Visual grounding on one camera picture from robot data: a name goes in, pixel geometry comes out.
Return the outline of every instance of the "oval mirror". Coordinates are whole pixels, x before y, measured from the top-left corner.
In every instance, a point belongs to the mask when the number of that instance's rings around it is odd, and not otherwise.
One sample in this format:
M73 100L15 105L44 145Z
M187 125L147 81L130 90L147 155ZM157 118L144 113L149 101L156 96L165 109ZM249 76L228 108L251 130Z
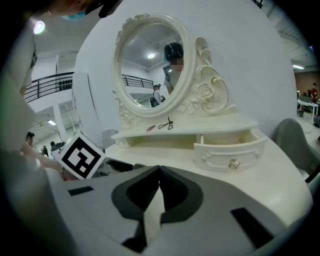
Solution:
M121 46L118 63L129 98L141 107L157 107L166 103L183 72L182 39L167 24L142 24Z

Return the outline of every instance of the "white vanity table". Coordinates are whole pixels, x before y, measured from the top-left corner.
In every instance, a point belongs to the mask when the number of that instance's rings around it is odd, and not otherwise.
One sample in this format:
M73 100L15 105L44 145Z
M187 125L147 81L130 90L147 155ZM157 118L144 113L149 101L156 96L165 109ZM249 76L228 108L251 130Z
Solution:
M126 92L122 58L136 34L159 25L180 36L184 66L172 94L148 108ZM308 213L312 196L294 164L257 129L254 120L238 113L227 86L211 67L205 39L193 37L179 20L160 13L128 19L116 40L114 79L123 130L112 136L115 144L106 149L107 157L133 165L174 167L227 182L275 213L286 227ZM168 117L173 128L159 129Z

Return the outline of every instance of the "scissors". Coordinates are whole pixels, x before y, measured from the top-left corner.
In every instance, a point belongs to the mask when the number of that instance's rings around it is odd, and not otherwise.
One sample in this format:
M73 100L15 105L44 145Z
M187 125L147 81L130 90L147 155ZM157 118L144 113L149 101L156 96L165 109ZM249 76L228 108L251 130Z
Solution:
M173 122L173 121L170 121L169 116L168 116L168 121L169 121L169 122L167 122L166 124L161 124L161 125L159 125L159 126L158 126L158 129L161 129L161 128L169 125L169 126L168 126L168 130L171 130L171 129L174 127L174 125L173 125L174 122Z

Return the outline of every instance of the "gray chair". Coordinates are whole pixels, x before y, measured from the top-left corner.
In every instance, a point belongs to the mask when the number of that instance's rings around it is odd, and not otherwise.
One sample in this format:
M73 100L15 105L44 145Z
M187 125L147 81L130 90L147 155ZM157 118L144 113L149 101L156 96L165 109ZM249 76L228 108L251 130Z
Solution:
M308 144L301 125L292 118L283 120L275 130L271 139L290 158L295 167L308 176L319 172L320 155ZM309 182L312 195L320 184L320 174Z

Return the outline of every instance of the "drawer knob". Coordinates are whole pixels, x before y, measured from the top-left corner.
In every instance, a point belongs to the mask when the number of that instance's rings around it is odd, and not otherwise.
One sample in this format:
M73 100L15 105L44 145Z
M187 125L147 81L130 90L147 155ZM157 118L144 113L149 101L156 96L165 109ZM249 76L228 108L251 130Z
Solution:
M232 158L229 162L229 168L232 170L236 170L236 169L238 169L240 164L241 163L236 158Z

